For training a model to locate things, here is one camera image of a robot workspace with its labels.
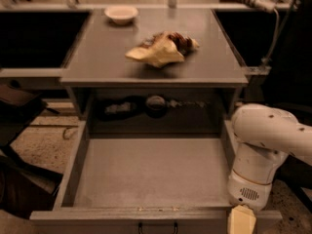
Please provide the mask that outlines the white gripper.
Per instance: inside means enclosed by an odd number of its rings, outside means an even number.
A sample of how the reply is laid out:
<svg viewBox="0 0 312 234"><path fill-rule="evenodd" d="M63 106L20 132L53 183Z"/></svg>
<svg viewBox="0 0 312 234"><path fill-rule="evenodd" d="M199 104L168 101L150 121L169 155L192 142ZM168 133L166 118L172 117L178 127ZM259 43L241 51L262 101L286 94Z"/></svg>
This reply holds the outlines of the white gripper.
<svg viewBox="0 0 312 234"><path fill-rule="evenodd" d="M271 189L271 184L253 183L241 178L234 171L230 173L227 183L229 202L236 207L229 214L227 234L254 233L254 211L259 212L265 208Z"/></svg>

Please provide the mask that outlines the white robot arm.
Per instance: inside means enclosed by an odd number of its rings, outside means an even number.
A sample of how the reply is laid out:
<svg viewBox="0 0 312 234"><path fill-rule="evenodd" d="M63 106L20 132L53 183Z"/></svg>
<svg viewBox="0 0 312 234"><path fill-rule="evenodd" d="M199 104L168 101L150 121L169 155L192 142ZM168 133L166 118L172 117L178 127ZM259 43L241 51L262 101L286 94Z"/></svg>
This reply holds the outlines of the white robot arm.
<svg viewBox="0 0 312 234"><path fill-rule="evenodd" d="M267 205L276 171L289 156L312 165L312 127L290 112L244 104L231 118L237 150L227 189L233 206L227 234L253 234L256 213Z"/></svg>

